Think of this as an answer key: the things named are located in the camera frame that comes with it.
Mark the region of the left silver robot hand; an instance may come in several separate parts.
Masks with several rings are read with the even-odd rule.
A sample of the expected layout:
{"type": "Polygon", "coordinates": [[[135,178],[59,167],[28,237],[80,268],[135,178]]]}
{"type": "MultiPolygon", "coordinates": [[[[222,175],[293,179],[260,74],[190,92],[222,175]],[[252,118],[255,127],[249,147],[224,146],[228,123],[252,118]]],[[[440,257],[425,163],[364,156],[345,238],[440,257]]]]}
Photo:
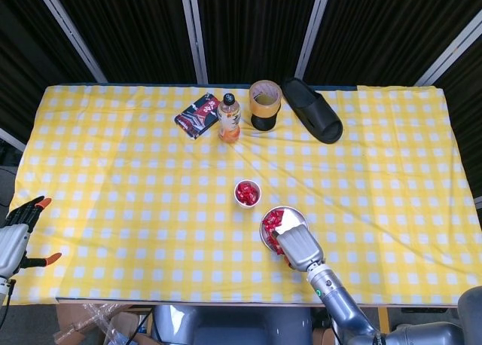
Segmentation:
{"type": "Polygon", "coordinates": [[[40,214],[50,203],[49,197],[40,196],[8,213],[1,225],[1,278],[10,279],[20,269],[46,267],[61,258],[60,252],[47,258],[28,258],[26,254],[40,214]]]}

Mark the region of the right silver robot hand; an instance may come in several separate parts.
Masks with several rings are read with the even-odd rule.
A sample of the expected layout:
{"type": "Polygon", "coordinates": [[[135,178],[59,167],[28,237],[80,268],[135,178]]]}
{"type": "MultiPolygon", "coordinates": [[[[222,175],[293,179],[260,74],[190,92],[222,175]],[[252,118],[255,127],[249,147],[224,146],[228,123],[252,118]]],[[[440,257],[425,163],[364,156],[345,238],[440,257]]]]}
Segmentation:
{"type": "Polygon", "coordinates": [[[291,266],[307,272],[313,264],[324,264],[324,253],[317,240],[304,224],[273,232],[291,266]]]}

